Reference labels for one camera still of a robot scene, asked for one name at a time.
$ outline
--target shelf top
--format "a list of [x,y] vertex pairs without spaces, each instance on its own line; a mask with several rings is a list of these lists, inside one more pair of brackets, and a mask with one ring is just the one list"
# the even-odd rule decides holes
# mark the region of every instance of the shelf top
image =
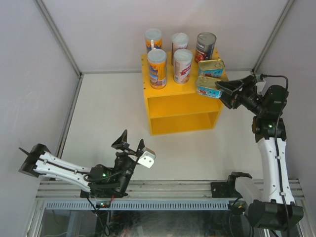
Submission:
[[[169,95],[181,95],[196,93],[195,81],[198,78],[198,64],[194,60],[195,49],[191,50],[193,53],[192,65],[190,71],[190,79],[186,84],[178,84],[173,80],[173,65],[171,64],[171,52],[167,52],[167,84],[163,89],[153,89],[150,85],[149,69],[147,64],[147,54],[141,55],[142,75],[144,85],[144,96],[157,97]],[[212,59],[219,59],[217,48],[214,49]],[[228,80],[225,70],[220,79]]]

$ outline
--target shelf compartment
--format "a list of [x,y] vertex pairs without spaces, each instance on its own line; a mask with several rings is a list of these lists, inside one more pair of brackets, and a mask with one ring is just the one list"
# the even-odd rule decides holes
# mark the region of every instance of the shelf compartment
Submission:
[[219,100],[198,94],[148,98],[150,118],[200,114],[219,111]]
[[153,135],[205,130],[213,128],[219,112],[152,118]]

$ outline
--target can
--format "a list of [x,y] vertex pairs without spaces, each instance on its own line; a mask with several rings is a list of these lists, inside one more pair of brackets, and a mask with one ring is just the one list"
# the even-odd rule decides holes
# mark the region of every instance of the can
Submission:
[[167,84],[166,60],[167,54],[162,49],[154,49],[147,54],[150,85],[154,89],[162,89]]
[[224,70],[225,64],[222,59],[199,61],[198,75],[219,78]]
[[154,48],[162,49],[162,33],[156,28],[148,29],[145,32],[145,41],[147,53],[152,50],[152,42],[154,41]]
[[178,49],[188,48],[189,37],[185,33],[175,33],[171,37],[172,41],[172,50],[171,50],[171,64],[173,65],[173,54]]
[[215,84],[217,81],[222,80],[218,78],[198,76],[196,80],[197,93],[211,98],[220,98],[223,91]]
[[216,36],[210,32],[203,32],[197,36],[195,61],[212,59]]
[[176,83],[185,84],[189,81],[192,58],[192,52],[187,49],[178,49],[175,51],[173,79]]

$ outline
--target white table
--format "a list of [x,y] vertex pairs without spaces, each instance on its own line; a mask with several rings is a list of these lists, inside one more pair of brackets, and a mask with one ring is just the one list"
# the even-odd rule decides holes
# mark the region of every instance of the white table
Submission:
[[[227,74],[232,80],[249,72]],[[116,150],[111,144],[127,129],[132,149],[144,138],[157,155],[152,168],[138,165],[132,180],[224,180],[232,171],[263,179],[252,118],[243,106],[224,108],[213,130],[151,136],[140,73],[87,74],[62,159],[86,167],[113,167]]]

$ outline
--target white lid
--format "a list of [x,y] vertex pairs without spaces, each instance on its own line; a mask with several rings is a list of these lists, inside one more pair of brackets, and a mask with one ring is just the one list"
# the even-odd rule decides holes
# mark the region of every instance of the white lid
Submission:
[[176,44],[185,44],[189,42],[189,37],[185,33],[175,33],[172,35],[171,41]]
[[147,59],[151,61],[152,63],[161,63],[165,61],[167,58],[167,54],[159,48],[155,48],[153,50],[150,50],[150,52],[147,54]]
[[178,49],[174,55],[174,61],[178,62],[191,62],[192,61],[193,54],[191,51],[187,49]]
[[156,28],[146,30],[145,32],[145,38],[148,40],[158,40],[161,37],[162,37],[161,31]]

